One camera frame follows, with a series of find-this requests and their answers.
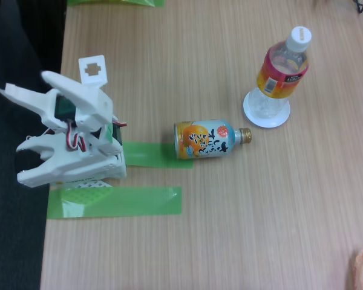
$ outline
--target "gold bottle cap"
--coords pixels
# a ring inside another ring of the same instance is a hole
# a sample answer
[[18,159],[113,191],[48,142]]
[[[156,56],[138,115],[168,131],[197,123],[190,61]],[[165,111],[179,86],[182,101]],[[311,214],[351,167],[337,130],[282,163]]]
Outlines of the gold bottle cap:
[[240,128],[241,142],[240,144],[250,143],[252,141],[252,131],[249,128]]

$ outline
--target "white plastic bracket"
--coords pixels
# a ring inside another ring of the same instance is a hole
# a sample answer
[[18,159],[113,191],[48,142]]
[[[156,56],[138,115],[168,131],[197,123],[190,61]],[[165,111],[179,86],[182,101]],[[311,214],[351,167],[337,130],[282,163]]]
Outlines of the white plastic bracket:
[[91,56],[79,59],[80,81],[85,86],[95,86],[100,88],[108,83],[106,73],[105,57]]

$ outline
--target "white bottle cap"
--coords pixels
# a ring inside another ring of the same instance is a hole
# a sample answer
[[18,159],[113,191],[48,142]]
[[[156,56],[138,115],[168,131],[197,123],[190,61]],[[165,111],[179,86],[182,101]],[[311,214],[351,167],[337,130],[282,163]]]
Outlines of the white bottle cap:
[[286,40],[286,47],[296,53],[302,53],[308,48],[312,34],[308,28],[297,26],[293,28]]

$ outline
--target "white circular base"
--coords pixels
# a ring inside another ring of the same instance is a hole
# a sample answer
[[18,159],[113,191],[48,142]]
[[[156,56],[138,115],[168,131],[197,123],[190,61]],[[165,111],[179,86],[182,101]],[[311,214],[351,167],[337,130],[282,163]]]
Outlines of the white circular base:
[[249,95],[250,92],[245,96],[243,100],[243,111],[246,115],[246,117],[256,124],[259,127],[263,128],[274,128],[278,127],[285,123],[286,120],[288,120],[290,115],[290,105],[289,102],[285,104],[281,112],[279,112],[276,116],[273,118],[259,118],[252,115],[252,112],[250,110],[249,106]]

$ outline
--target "green bag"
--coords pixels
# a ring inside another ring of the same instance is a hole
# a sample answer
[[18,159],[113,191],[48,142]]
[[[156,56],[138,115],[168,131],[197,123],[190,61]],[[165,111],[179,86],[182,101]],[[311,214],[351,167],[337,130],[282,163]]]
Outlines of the green bag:
[[164,6],[165,0],[67,0],[67,5],[76,5],[80,3],[89,2],[109,2],[109,3],[120,3],[120,4],[139,4],[152,7],[162,7]]

